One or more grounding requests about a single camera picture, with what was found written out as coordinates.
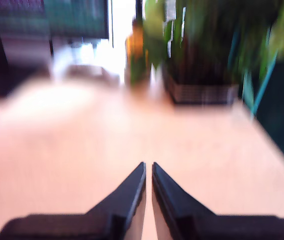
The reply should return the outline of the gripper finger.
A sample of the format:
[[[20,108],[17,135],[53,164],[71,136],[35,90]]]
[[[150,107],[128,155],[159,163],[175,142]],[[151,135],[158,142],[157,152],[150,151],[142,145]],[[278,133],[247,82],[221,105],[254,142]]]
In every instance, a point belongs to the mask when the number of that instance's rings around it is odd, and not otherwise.
[[[87,240],[140,240],[146,205],[146,164],[141,162],[105,199],[87,212]]]
[[[197,219],[214,215],[156,162],[152,164],[152,205],[159,240],[199,240]]]

